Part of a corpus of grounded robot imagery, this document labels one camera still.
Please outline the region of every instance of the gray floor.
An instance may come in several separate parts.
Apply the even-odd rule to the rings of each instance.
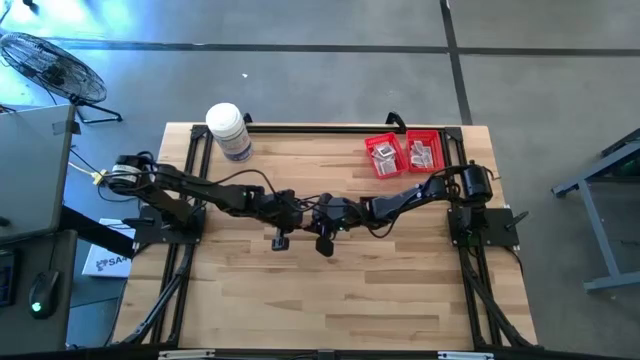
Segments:
[[[64,15],[52,4],[41,0],[35,17],[17,2],[2,28],[168,43],[446,45],[437,0],[58,1],[69,6]],[[637,1],[454,0],[450,5],[460,46],[640,47]],[[202,121],[220,101],[238,104],[260,122],[378,123],[391,110],[409,123],[461,122],[445,54],[73,53],[104,78],[109,89],[104,105],[126,119],[84,126],[75,139],[78,151],[100,168],[110,168],[118,154],[157,151],[166,122]],[[540,343],[638,357],[640,286],[584,293],[582,281],[605,275],[604,262],[579,195],[556,200],[549,189],[638,127],[640,57],[462,56],[461,64],[473,123],[490,127],[506,198],[515,210],[531,213],[519,233]],[[0,103],[51,104],[43,90],[11,69],[0,67],[0,83]],[[66,194],[71,206],[94,218],[135,213],[135,204],[100,201],[73,170]],[[79,248],[78,266],[86,250],[86,244]],[[115,301],[81,305],[117,296],[120,285],[76,276],[69,342],[104,342]],[[95,319],[93,332],[78,330],[89,316]]]

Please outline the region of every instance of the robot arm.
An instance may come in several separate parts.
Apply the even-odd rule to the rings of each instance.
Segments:
[[[160,211],[163,223],[176,229],[188,229],[197,209],[185,200],[173,199],[165,190],[212,203],[231,216],[254,218],[276,227],[272,242],[274,251],[289,248],[286,234],[294,230],[315,233],[318,235],[316,250],[327,257],[333,255],[332,240],[339,231],[365,226],[373,236],[384,237],[386,234],[378,235],[373,230],[389,226],[390,231],[405,211],[438,200],[482,208],[493,195],[488,170],[473,163],[440,170],[424,183],[398,195],[360,199],[359,202],[328,193],[319,195],[318,201],[312,202],[296,198],[293,190],[265,194],[262,186],[221,185],[224,180],[242,172],[211,182],[139,155],[119,156],[112,172],[108,186],[113,192],[145,201]],[[454,175],[463,179],[464,197],[460,196],[461,186],[453,180]],[[313,211],[313,215],[311,223],[303,226],[306,211]]]

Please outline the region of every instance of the white container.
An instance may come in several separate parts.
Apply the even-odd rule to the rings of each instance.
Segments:
[[[229,103],[216,104],[207,111],[207,126],[224,155],[231,161],[245,161],[253,150],[240,110]]]

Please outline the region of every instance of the white lid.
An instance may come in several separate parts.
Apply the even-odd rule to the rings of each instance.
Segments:
[[[240,110],[230,103],[213,105],[205,117],[209,130],[219,137],[235,134],[244,126]]]

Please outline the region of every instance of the wooden tabletop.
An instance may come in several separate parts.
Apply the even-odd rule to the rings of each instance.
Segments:
[[[167,124],[159,162],[184,167],[192,125]],[[463,126],[462,131],[467,158],[498,176],[487,127]],[[424,181],[424,174],[410,173],[376,179],[363,142],[370,136],[252,134],[255,153],[245,163],[226,160],[215,145],[208,178],[255,168],[276,189],[294,189],[298,197],[329,192],[352,199],[391,195]],[[404,143],[403,135],[399,139]],[[229,183],[266,187],[257,174],[243,174]],[[492,187],[494,197],[488,207],[502,207],[500,181],[493,181]],[[447,230],[448,206],[437,202],[404,213],[384,239],[361,228],[341,232],[335,254],[325,258],[314,249],[314,234],[296,231],[289,235],[290,250],[274,253],[274,228],[232,218],[208,205],[180,346],[470,349],[460,263]],[[157,298],[167,248],[153,245],[133,261],[114,340],[130,334]],[[523,336],[535,343],[518,263],[501,248],[487,248],[487,259],[496,301]],[[488,339],[482,306],[479,313]],[[173,302],[167,314],[165,334]]]

